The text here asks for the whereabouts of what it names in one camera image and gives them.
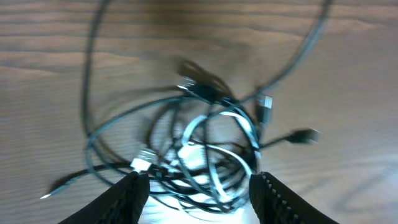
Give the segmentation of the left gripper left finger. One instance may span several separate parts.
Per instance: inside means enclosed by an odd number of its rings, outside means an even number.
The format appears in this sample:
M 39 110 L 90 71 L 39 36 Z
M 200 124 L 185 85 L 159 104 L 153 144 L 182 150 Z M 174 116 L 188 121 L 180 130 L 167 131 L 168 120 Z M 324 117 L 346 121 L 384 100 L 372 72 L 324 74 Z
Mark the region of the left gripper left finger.
M 131 172 L 60 224 L 137 224 L 149 193 L 149 176 Z

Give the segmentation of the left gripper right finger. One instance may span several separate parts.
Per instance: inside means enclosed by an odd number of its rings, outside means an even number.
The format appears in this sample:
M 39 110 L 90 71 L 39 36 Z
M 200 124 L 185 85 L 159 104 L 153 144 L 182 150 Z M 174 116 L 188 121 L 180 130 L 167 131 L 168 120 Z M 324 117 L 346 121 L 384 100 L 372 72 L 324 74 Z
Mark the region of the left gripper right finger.
M 268 172 L 250 177 L 249 199 L 261 224 L 337 224 Z

